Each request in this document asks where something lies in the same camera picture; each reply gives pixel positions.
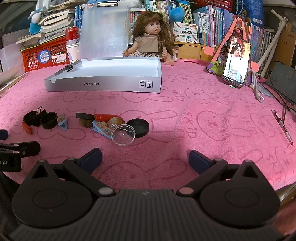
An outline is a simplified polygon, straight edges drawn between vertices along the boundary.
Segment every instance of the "pink towel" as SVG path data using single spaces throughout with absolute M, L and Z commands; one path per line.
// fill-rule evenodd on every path
M 0 128 L 9 131 L 5 143 L 38 141 L 41 152 L 22 160 L 22 172 L 6 173 L 21 183 L 39 159 L 60 163 L 99 147 L 102 164 L 93 176 L 115 189 L 172 188 L 197 177 L 188 164 L 192 149 L 229 163 L 253 160 L 278 189 L 296 181 L 296 151 L 273 117 L 282 106 L 272 98 L 256 100 L 252 89 L 233 89 L 221 77 L 205 72 L 205 65 L 178 61 L 162 65 L 160 94 L 117 91 L 46 92 L 44 79 L 63 66 L 28 73 L 0 98 Z M 66 113 L 68 130 L 32 127 L 28 135 L 23 116 L 42 105 L 47 112 Z M 76 112 L 117 114 L 128 121 L 148 121 L 148 135 L 130 146 L 80 126 Z M 296 142 L 296 119 L 287 113 L 286 126 Z

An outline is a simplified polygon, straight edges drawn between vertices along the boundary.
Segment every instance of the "smartphone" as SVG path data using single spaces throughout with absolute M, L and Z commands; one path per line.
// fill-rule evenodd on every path
M 231 37 L 222 79 L 237 87 L 244 86 L 250 61 L 251 44 L 243 39 Z

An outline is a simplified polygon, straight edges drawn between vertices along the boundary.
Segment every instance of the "doll's face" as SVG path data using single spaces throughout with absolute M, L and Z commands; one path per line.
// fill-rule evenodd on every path
M 151 35 L 156 35 L 160 32 L 160 24 L 159 21 L 154 21 L 151 23 L 148 23 L 145 27 L 145 33 L 151 34 Z

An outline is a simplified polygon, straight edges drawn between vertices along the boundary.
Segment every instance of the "box label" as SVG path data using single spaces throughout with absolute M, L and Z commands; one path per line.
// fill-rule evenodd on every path
M 153 88 L 153 81 L 147 81 L 146 87 Z
M 65 53 L 57 55 L 56 58 L 57 58 L 57 62 L 58 63 L 62 63 L 62 62 L 66 62 L 67 61 L 67 58 L 66 58 L 66 54 Z
M 146 87 L 146 81 L 140 80 L 140 87 L 145 88 Z

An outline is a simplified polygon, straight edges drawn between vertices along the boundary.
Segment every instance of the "black lid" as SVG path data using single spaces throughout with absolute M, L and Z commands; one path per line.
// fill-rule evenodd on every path
M 132 119 L 126 124 L 135 129 L 136 138 L 146 136 L 149 132 L 149 123 L 143 119 Z
M 77 112 L 76 113 L 76 118 L 94 121 L 94 115 L 86 114 L 86 113 Z
M 57 125 L 57 113 L 48 112 L 42 116 L 40 123 L 42 127 L 46 130 L 54 128 Z
M 33 119 L 37 116 L 37 111 L 32 110 L 27 113 L 22 119 L 28 126 L 33 124 Z
M 6 140 L 8 138 L 7 130 L 0 130 L 0 140 Z

